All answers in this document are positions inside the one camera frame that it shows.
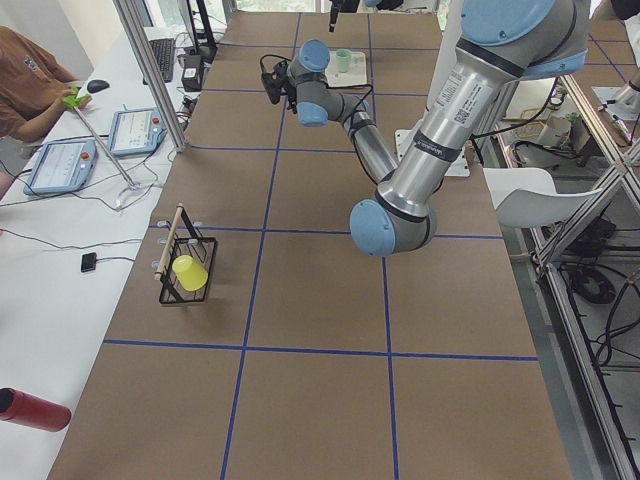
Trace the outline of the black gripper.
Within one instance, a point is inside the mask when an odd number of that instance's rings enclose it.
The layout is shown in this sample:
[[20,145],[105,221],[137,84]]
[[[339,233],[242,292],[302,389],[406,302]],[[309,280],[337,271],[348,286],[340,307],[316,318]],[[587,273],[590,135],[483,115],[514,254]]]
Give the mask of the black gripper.
[[330,33],[333,33],[335,31],[339,15],[342,12],[343,5],[344,5],[344,0],[330,0],[329,25],[328,25],[328,31]]
[[283,96],[287,97],[287,109],[291,110],[293,114],[297,113],[297,90],[295,85],[291,82],[288,76],[288,64],[286,62],[279,62],[274,67],[272,74],[273,88],[272,88],[272,104],[277,105]]

